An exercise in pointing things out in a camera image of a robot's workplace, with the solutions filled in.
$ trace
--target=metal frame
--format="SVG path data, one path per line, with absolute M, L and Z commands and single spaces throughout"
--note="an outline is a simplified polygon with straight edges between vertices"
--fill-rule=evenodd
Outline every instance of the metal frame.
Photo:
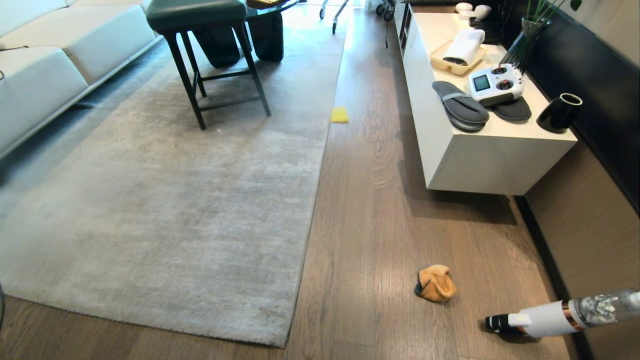
M 242 51 L 244 54 L 244 58 L 246 60 L 247 65 L 249 66 L 249 70 L 239 71 L 239 72 L 231 72 L 229 74 L 215 75 L 215 76 L 207 76 L 202 77 L 200 75 L 200 69 L 198 68 L 198 63 L 196 62 L 195 55 L 193 54 L 193 48 L 191 46 L 191 41 L 189 39 L 188 31 L 197 28 L 211 28 L 218 26 L 231 26 L 238 41 L 240 42 L 240 46 L 242 47 Z M 198 119 L 198 125 L 200 125 L 200 129 L 206 130 L 207 126 L 204 123 L 204 119 L 202 118 L 202 112 L 207 110 L 213 110 L 222 108 L 225 106 L 242 104 L 244 102 L 261 100 L 262 105 L 264 107 L 264 111 L 267 113 L 267 116 L 271 116 L 271 110 L 269 109 L 269 104 L 267 103 L 266 96 L 264 95 L 264 90 L 262 89 L 262 84 L 260 83 L 260 78 L 258 77 L 258 72 L 255 68 L 255 64 L 253 62 L 253 57 L 251 55 L 251 46 L 249 44 L 249 40 L 246 36 L 246 31 L 244 27 L 244 19 L 241 20 L 233 20 L 228 22 L 217 22 L 215 24 L 210 25 L 198 25 L 198 26 L 189 26 L 184 28 L 177 29 L 169 29 L 161 32 L 162 36 L 165 37 L 167 43 L 169 44 L 169 48 L 171 49 L 171 54 L 173 55 L 173 60 L 175 62 L 175 66 L 178 68 L 178 73 L 180 74 L 180 78 L 182 79 L 182 83 L 184 84 L 184 89 L 187 92 L 187 96 L 189 97 L 189 101 L 191 102 L 191 107 L 193 108 L 193 112 L 196 115 L 196 119 Z M 182 53 L 180 52 L 180 47 L 178 46 L 177 34 L 180 34 L 182 37 L 182 41 L 184 42 L 184 47 L 187 51 L 187 57 L 189 58 L 189 62 L 191 63 L 191 68 L 193 69 L 193 81 L 189 80 L 189 74 L 187 73 L 187 69 L 184 65 L 184 59 L 182 58 Z M 200 89 L 200 94 L 202 97 L 207 96 L 207 92 L 204 88 L 204 81 L 210 81 L 215 79 L 223 79 L 230 78 L 233 76 L 242 76 L 242 75 L 251 75 L 253 78 L 253 82 L 255 83 L 255 87 L 258 90 L 258 96 L 253 96 L 245 99 L 235 100 L 223 102 L 215 105 L 208 106 L 200 106 L 198 105 L 198 99 L 196 99 L 196 88 Z
M 322 7 L 320 7 L 320 19 L 321 20 L 324 19 L 324 9 L 326 8 L 326 4 L 328 2 L 329 2 L 329 0 L 324 0 L 323 3 L 322 3 Z M 340 8 L 338 9 L 338 12 L 333 17 L 333 25 L 331 27 L 331 31 L 334 34 L 335 34 L 335 29 L 338 26 L 338 16 L 340 16 L 340 13 L 344 10 L 344 7 L 347 6 L 347 3 L 349 3 L 349 0 L 344 0 L 342 5 L 340 5 Z

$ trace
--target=beige tray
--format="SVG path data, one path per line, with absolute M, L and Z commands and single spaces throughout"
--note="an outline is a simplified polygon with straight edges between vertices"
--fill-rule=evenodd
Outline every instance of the beige tray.
M 454 63 L 450 63 L 448 61 L 444 61 L 442 58 L 444 57 L 444 54 L 447 52 L 447 49 L 449 48 L 452 42 L 453 40 L 447 41 L 446 43 L 442 44 L 442 46 L 440 46 L 438 49 L 435 49 L 429 55 L 429 58 L 431 58 L 431 66 L 434 69 L 450 70 L 455 75 L 463 75 L 464 73 L 469 71 L 472 67 L 476 66 L 482 60 L 482 57 L 486 55 L 486 49 L 484 47 L 479 47 L 478 50 L 476 51 L 476 56 L 474 57 L 474 61 L 472 61 L 471 64 L 467 66 L 457 65 Z

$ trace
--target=yellow sponge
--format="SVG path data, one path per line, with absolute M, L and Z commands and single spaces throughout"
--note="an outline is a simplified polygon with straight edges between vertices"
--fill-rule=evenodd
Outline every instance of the yellow sponge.
M 338 106 L 331 111 L 331 122 L 349 122 L 349 115 L 345 106 Z

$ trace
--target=table leg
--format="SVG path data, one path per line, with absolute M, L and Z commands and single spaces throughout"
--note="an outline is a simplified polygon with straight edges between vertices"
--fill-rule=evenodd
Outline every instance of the table leg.
M 194 30 L 202 51 L 213 67 L 233 65 L 240 60 L 240 52 L 231 26 Z
M 282 15 L 273 15 L 248 19 L 249 32 L 258 59 L 280 62 L 284 57 L 284 36 Z

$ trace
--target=white towel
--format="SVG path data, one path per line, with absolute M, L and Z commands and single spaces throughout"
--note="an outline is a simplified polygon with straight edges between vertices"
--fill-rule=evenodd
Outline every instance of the white towel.
M 483 41 L 484 30 L 462 29 L 444 54 L 444 60 L 467 66 L 473 62 Z

